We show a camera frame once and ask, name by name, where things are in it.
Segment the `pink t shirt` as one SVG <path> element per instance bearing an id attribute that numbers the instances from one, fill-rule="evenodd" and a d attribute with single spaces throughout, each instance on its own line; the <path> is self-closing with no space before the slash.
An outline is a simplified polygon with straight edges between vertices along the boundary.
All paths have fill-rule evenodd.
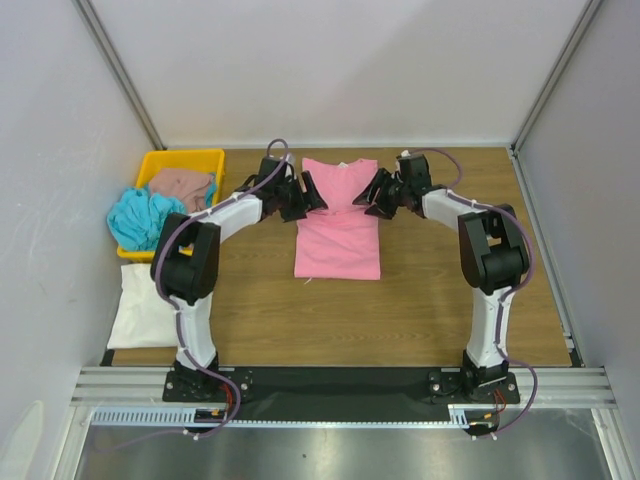
<path id="1" fill-rule="evenodd" d="M 331 165 L 304 158 L 325 209 L 297 222 L 294 276 L 376 281 L 381 278 L 378 219 L 353 203 L 378 170 L 378 162 L 358 159 Z"/>

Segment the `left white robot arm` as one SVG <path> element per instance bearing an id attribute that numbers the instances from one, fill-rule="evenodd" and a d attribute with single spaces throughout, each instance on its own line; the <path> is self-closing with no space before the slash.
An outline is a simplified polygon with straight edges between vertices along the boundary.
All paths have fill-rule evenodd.
<path id="1" fill-rule="evenodd" d="M 230 383 L 219 373 L 210 320 L 222 243 L 276 212 L 289 222 L 327 207 L 312 175 L 297 175 L 287 154 L 264 157 L 258 173 L 221 203 L 191 216 L 169 215 L 150 268 L 159 296 L 173 309 L 178 338 L 165 402 L 212 401 Z"/>

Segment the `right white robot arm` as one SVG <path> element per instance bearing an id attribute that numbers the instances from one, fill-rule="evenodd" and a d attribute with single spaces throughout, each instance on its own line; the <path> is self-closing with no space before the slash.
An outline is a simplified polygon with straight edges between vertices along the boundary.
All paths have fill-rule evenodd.
<path id="1" fill-rule="evenodd" d="M 471 335 L 455 394 L 481 402 L 507 381 L 506 340 L 512 299 L 532 276 L 532 242 L 511 206 L 471 200 L 435 184 L 422 153 L 403 152 L 396 171 L 378 169 L 354 199 L 365 213 L 391 219 L 400 207 L 458 235 L 460 266 L 472 289 Z"/>

